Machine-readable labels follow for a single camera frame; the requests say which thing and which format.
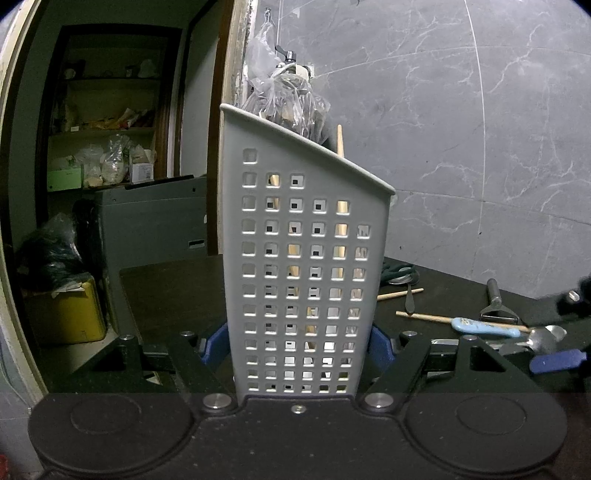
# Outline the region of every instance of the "shelf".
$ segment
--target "shelf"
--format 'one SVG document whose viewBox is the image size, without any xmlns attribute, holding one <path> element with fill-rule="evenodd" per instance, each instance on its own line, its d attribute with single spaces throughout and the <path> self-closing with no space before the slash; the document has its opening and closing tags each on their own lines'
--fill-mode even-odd
<svg viewBox="0 0 591 480">
<path fill-rule="evenodd" d="M 61 134 L 51 135 L 50 138 L 100 138 L 110 137 L 114 134 L 125 134 L 125 135 L 140 135 L 150 134 L 154 132 L 154 127 L 132 127 L 132 128 L 120 128 L 119 130 L 78 130 L 77 132 L 62 132 Z"/>
<path fill-rule="evenodd" d="M 160 79 L 149 78 L 97 78 L 62 80 L 71 90 L 154 90 L 160 87 Z"/>
</svg>

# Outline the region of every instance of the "blue handle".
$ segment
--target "blue handle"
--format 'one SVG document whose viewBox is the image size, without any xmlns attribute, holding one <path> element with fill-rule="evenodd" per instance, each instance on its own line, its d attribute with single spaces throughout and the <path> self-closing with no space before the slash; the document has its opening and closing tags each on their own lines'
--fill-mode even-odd
<svg viewBox="0 0 591 480">
<path fill-rule="evenodd" d="M 578 368 L 587 360 L 587 354 L 581 350 L 564 350 L 563 352 L 549 355 L 538 355 L 530 362 L 530 372 L 533 374 L 546 374 Z"/>
<path fill-rule="evenodd" d="M 521 332 L 517 328 L 493 327 L 484 322 L 456 317 L 452 320 L 452 327 L 457 332 L 473 335 L 500 335 L 503 337 L 519 338 Z"/>
</svg>

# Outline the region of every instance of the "metal screw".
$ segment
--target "metal screw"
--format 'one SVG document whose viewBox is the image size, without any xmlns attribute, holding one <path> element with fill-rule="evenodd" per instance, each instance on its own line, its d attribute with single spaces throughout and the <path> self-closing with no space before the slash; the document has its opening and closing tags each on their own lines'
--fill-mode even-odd
<svg viewBox="0 0 591 480">
<path fill-rule="evenodd" d="M 222 410 L 232 404 L 232 397 L 225 393 L 210 393 L 203 397 L 203 405 L 212 410 Z"/>
<path fill-rule="evenodd" d="M 386 408 L 394 403 L 392 396 L 387 393 L 370 393 L 363 401 L 373 408 Z"/>
<path fill-rule="evenodd" d="M 571 301 L 579 301 L 581 299 L 581 296 L 578 293 L 576 293 L 574 290 L 571 290 L 569 292 L 569 299 Z"/>
<path fill-rule="evenodd" d="M 300 413 L 304 413 L 306 410 L 308 410 L 304 405 L 293 405 L 291 408 L 291 411 L 293 413 L 295 413 L 296 415 L 299 415 Z"/>
</svg>

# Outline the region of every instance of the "gray plastic basket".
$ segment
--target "gray plastic basket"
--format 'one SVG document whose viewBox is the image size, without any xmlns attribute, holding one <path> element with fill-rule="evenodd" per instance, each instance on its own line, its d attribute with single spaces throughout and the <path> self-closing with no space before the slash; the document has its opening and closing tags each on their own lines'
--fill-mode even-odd
<svg viewBox="0 0 591 480">
<path fill-rule="evenodd" d="M 226 308 L 238 398 L 356 392 L 394 188 L 222 105 Z"/>
</svg>

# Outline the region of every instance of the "green box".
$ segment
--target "green box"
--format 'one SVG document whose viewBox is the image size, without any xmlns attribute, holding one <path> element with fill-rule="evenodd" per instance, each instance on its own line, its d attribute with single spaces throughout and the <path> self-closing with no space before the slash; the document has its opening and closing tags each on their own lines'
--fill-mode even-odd
<svg viewBox="0 0 591 480">
<path fill-rule="evenodd" d="M 47 191 L 79 189 L 82 187 L 82 169 L 51 170 L 47 172 Z"/>
</svg>

